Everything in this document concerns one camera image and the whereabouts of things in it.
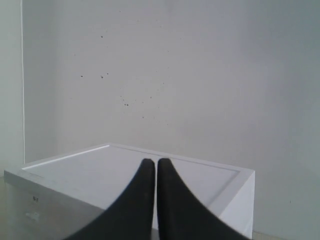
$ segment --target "wall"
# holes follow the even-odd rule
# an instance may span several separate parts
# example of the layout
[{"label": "wall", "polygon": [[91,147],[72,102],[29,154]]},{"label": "wall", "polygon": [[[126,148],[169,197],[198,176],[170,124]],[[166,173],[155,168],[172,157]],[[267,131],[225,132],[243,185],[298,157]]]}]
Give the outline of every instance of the wall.
[{"label": "wall", "polygon": [[317,239],[318,7],[24,0],[26,161],[114,142],[255,169],[254,230]]},{"label": "wall", "polygon": [[20,12],[20,0],[0,1],[0,177],[24,158]]}]

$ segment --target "black curved object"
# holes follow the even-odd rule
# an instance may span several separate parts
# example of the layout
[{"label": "black curved object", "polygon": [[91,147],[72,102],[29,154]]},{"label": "black curved object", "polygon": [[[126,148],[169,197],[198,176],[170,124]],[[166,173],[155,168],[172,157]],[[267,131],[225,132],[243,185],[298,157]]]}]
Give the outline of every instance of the black curved object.
[{"label": "black curved object", "polygon": [[202,205],[168,158],[157,166],[157,216],[161,240],[247,240]]},{"label": "black curved object", "polygon": [[150,240],[154,199],[155,163],[151,159],[143,159],[117,200],[66,240]]}]

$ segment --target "white surface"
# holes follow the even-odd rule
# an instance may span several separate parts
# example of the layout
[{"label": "white surface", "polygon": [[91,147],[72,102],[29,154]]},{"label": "white surface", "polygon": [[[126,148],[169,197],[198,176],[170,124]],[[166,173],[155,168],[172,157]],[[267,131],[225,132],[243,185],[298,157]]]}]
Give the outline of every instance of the white surface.
[{"label": "white surface", "polygon": [[24,158],[20,9],[20,0],[0,1],[0,177]]},{"label": "white surface", "polygon": [[25,0],[26,160],[110,141],[255,169],[255,231],[318,239],[318,2]]},{"label": "white surface", "polygon": [[[71,205],[55,192],[86,203],[87,209],[93,206],[102,212],[125,189],[142,159],[151,158],[157,161],[164,156],[172,159],[174,167],[189,189],[210,211],[238,232],[246,234],[249,238],[252,236],[255,191],[253,170],[121,145],[103,145],[69,156],[45,159],[22,168],[7,170],[5,181],[9,183],[8,215],[9,226],[12,226],[10,229],[17,229],[18,226],[35,236],[37,229],[41,229],[40,234],[49,232],[56,238],[65,237],[63,234],[72,233],[71,229],[77,230],[85,221],[91,221],[93,214],[81,217],[82,213],[78,213],[77,209],[84,211],[84,208],[72,200],[70,204],[75,210],[65,213],[64,209],[70,208]],[[30,185],[28,181],[39,184],[41,188]],[[65,220],[61,226],[60,221],[53,220],[55,216],[69,221]],[[77,219],[82,219],[82,222],[77,223]],[[72,222],[75,222],[74,226],[68,229],[66,226]],[[156,204],[152,227],[158,229]]]}]

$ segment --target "white box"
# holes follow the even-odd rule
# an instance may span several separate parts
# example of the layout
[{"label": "white box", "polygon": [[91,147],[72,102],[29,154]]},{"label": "white box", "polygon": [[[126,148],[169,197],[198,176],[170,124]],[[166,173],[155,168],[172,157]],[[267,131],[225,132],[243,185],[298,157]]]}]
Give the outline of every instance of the white box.
[{"label": "white box", "polygon": [[[253,170],[105,144],[5,170],[9,239],[65,238],[114,202],[142,159],[150,158],[157,166],[163,157],[172,160],[192,193],[212,213],[241,234],[252,237]],[[152,239],[157,239],[156,201],[152,228]]]}]

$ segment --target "white wall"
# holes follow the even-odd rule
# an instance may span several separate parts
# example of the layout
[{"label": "white wall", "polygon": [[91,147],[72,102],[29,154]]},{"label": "white wall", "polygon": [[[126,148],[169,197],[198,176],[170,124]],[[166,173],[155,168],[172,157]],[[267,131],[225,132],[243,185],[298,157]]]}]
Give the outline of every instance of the white wall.
[{"label": "white wall", "polygon": [[115,142],[255,169],[254,230],[318,239],[318,9],[24,0],[26,161]]},{"label": "white wall", "polygon": [[0,1],[0,177],[23,163],[20,0]]}]

